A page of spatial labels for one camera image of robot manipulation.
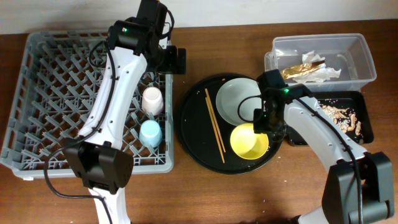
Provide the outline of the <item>yellow bowl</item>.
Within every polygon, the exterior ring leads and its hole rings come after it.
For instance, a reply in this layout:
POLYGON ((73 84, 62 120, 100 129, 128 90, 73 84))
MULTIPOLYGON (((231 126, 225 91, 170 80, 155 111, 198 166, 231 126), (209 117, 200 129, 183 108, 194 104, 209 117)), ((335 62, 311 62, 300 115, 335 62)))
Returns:
POLYGON ((229 138, 233 152, 242 159, 255 160, 262 157, 269 148, 266 134, 256 134, 252 123, 235 127, 229 138))

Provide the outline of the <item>wooden chopstick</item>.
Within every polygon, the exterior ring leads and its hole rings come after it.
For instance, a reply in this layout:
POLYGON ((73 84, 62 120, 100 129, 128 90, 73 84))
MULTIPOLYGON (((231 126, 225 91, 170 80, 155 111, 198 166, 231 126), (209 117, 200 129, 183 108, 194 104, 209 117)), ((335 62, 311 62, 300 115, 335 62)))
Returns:
POLYGON ((220 130, 219 130, 218 123, 217 123, 217 120, 216 120, 215 112, 213 110, 213 106, 212 106, 210 95, 209 95, 209 92, 208 92, 207 88, 205 88, 205 93, 206 93, 206 99, 207 99, 207 102, 208 102, 208 108, 210 110, 210 116, 211 116, 211 119, 212 119, 213 127, 214 127, 214 130, 215 130, 215 133, 216 133, 216 138, 217 138, 217 141, 218 141, 218 145, 221 148, 221 151, 223 153, 225 153, 226 149, 225 149, 224 144, 222 142, 222 137, 221 137, 221 134, 220 134, 220 130))
POLYGON ((221 148, 219 135, 218 135, 218 132, 217 132, 217 130, 216 130, 216 126, 215 126, 215 121, 214 121, 213 113, 211 112, 210 101, 209 101, 208 97, 205 97, 205 100, 206 100, 206 106, 207 106, 207 108, 208 108, 208 113, 209 113, 209 115, 210 115, 211 124, 212 124, 213 130, 214 130, 214 134, 215 134, 215 138, 216 138, 216 143, 217 143, 217 146, 218 146, 218 149, 219 149, 219 152, 220 152, 221 160, 222 160, 222 163, 224 164, 224 163, 225 163, 224 155, 223 155, 223 151, 222 151, 222 148, 221 148))

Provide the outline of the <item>pink plastic cup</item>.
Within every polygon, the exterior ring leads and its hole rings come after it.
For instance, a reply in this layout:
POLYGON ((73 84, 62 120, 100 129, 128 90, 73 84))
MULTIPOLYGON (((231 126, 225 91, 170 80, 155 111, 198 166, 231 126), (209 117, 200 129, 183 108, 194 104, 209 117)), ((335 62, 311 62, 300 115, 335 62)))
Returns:
POLYGON ((161 91, 154 87, 147 87, 142 94, 142 110, 154 116, 161 114, 164 107, 164 101, 161 91))

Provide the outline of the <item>grey round plate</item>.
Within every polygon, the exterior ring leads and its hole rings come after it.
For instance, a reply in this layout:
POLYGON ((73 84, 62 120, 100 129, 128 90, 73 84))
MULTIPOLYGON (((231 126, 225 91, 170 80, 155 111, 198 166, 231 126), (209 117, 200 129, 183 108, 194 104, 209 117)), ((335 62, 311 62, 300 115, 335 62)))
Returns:
MULTIPOLYGON (((250 78, 234 78, 221 86, 216 96, 216 108, 220 116, 229 124, 238 126, 245 123, 238 116, 238 105, 249 96, 260 95, 255 80, 250 78)), ((240 107, 240 115, 248 121, 254 120, 254 110, 261 108, 260 98, 246 100, 240 107)))

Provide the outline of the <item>gold foil wrapper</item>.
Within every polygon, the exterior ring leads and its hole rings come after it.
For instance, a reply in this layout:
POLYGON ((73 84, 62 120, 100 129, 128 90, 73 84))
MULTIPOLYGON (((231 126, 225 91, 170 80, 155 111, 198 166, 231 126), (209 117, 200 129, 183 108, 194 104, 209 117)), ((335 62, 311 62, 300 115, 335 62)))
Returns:
POLYGON ((307 75, 309 73, 312 73, 312 72, 315 72, 315 71, 321 69, 321 65, 324 63, 325 63, 325 61, 321 60, 319 62, 311 62, 311 63, 303 63, 300 65, 294 65, 292 67, 283 69, 283 71, 281 71, 281 75, 284 80, 287 80, 290 78, 301 77, 301 76, 307 75))

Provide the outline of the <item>white napkin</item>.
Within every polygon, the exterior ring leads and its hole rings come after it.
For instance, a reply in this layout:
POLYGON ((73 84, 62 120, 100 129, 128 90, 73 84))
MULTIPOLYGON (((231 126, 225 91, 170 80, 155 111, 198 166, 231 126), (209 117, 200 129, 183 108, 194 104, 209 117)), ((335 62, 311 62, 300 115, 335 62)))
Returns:
MULTIPOLYGON (((315 54, 315 51, 308 52, 302 55, 303 63, 312 63, 325 61, 325 57, 321 57, 318 54, 315 54)), ((331 80, 331 78, 339 78, 341 73, 341 69, 335 70, 332 67, 327 67, 325 63, 320 65, 320 69, 308 73, 306 75, 302 75, 299 77, 293 78, 293 80, 297 83, 306 83, 306 82, 325 82, 331 80)))

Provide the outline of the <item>food scraps and rice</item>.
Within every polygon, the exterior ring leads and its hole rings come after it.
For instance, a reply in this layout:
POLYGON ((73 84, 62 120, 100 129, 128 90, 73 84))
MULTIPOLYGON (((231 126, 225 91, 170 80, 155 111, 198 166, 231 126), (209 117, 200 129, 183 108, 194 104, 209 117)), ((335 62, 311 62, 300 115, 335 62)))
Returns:
POLYGON ((362 137, 363 124, 352 106, 342 106, 342 100, 325 99, 318 101, 325 114, 347 135, 354 140, 362 137))

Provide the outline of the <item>blue plastic cup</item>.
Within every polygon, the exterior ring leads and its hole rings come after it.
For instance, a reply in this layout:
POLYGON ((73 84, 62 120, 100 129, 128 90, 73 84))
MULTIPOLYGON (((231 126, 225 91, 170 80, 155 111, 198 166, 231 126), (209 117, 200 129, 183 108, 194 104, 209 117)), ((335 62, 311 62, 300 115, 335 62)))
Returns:
POLYGON ((158 122, 147 120, 142 123, 139 131, 139 140, 145 147, 157 147, 162 142, 162 130, 158 122))

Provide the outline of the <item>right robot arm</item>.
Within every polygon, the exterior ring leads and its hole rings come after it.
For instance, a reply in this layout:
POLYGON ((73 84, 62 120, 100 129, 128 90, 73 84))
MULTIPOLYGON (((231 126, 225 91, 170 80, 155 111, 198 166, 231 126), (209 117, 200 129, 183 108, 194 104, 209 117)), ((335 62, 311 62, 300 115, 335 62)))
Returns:
POLYGON ((370 153, 347 136, 303 84, 289 86, 279 70, 257 77, 262 106, 254 111, 254 132, 284 137, 292 128, 328 172, 322 204, 293 223, 374 223, 394 216, 391 160, 370 153))

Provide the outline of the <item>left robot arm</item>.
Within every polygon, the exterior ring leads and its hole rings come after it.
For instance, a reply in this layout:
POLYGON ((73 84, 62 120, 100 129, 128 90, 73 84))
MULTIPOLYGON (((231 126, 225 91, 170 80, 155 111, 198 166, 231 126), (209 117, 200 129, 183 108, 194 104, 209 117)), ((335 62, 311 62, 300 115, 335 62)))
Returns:
POLYGON ((184 74, 186 50, 169 41, 164 31, 171 12, 160 1, 141 1, 137 15, 116 21, 104 42, 107 58, 93 108, 76 139, 62 148, 76 177, 95 201, 100 223, 130 223, 125 187, 134 158, 122 151, 123 129, 133 94, 147 72, 184 74))

